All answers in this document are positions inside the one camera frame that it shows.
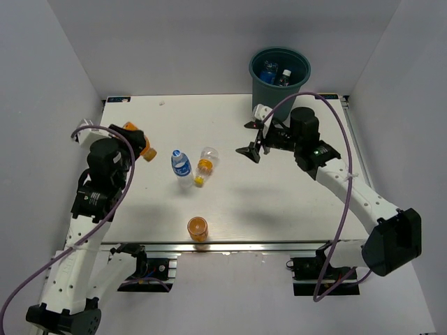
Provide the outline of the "orange juice bottle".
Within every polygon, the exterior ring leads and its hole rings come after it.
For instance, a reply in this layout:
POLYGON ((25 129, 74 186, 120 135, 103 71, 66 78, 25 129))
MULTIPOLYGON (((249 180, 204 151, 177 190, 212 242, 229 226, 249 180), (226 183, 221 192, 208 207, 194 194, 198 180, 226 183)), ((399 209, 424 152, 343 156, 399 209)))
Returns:
MULTIPOLYGON (((139 131, 139 128, 130 121, 126 122, 123 128, 128 131, 139 131)), ((143 135, 145 139, 145 148, 140 152, 140 156, 143 157, 147 162, 150 162, 156 157, 157 152, 151 146, 148 137, 145 134, 143 135)))
POLYGON ((194 183, 197 187, 203 187, 211 177, 219 162, 219 153, 216 149, 205 147, 200 153, 200 159, 196 167, 194 183))

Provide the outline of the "blue label water bottle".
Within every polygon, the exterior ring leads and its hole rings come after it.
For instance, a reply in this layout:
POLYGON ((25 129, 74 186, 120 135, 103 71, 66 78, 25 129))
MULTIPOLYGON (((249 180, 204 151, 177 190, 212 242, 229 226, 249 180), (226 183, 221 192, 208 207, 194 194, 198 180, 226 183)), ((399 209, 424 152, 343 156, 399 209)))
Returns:
POLYGON ((193 173, 188 156, 179 149, 172 152, 171 166, 177 180, 182 188, 193 185, 193 173))
POLYGON ((266 84, 275 84, 279 65, 275 61, 264 61, 263 67, 259 73, 259 79, 266 84))

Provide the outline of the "clear plastic bottle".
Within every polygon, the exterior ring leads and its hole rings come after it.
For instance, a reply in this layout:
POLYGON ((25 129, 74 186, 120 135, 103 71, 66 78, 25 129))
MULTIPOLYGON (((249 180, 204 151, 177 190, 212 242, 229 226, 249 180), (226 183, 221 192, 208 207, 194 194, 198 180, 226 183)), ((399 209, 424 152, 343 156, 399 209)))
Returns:
POLYGON ((291 71, 284 69, 281 75, 278 75, 274 84, 279 87, 287 87, 290 83, 291 71))

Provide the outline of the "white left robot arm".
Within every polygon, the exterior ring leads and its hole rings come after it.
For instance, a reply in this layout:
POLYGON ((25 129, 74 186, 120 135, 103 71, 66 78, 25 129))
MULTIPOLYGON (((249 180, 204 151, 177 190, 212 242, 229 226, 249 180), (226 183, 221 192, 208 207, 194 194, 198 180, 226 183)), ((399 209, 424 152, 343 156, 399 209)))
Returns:
POLYGON ((124 243, 91 277, 103 238, 129 190, 135 161, 156 155, 147 136, 131 122, 98 128, 85 121, 73 137, 88 148, 88 167, 78 179, 66 245, 52 264, 55 277, 26 314, 27 322, 45 334, 95 334, 107 298, 126 279, 141 278, 148 269, 145 247, 124 243))

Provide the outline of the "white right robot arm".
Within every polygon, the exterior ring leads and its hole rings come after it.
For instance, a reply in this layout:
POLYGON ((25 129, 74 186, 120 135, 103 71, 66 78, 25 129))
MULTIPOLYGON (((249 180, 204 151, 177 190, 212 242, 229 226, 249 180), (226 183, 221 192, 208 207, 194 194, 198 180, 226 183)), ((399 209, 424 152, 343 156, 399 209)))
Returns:
POLYGON ((409 208, 402 210, 382 198, 363 180, 349 172, 340 153, 320 139, 319 120, 308 107, 297 107, 290 124, 270 118, 271 108, 257 105, 247 128, 258 131, 256 139, 236 151, 258 163, 260 151, 291 151, 298 167, 336 195, 363 225, 364 241, 338 241, 334 248, 317 251, 316 272, 332 278, 341 267, 366 267, 386 276, 422 253, 422 219, 409 208))

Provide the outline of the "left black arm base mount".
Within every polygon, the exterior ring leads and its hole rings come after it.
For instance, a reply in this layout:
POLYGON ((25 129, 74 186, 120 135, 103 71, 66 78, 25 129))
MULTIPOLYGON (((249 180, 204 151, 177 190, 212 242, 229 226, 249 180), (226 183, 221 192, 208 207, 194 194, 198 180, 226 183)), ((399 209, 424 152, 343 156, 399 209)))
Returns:
POLYGON ((122 244, 110 249, 108 260, 121 253, 135 258, 135 271, 124 280, 118 292, 170 292, 177 270, 176 256, 150 253, 138 244, 122 244))

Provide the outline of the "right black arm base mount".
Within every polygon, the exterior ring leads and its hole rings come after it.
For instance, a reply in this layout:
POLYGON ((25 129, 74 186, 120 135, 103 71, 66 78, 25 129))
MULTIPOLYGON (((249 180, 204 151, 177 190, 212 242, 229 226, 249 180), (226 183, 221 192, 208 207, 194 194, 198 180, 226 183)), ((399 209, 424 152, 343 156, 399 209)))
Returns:
MULTIPOLYGON (((321 249, 324 251, 329 249, 330 242, 286 242, 284 245, 285 249, 290 252, 286 268, 292 274, 293 294, 296 297, 312 297, 325 261, 325 256, 321 249)), ((323 275, 322 284, 317 295, 322 295, 335 283, 338 283, 343 276, 348 274, 349 270, 349 267, 332 267, 329 265, 323 275)))

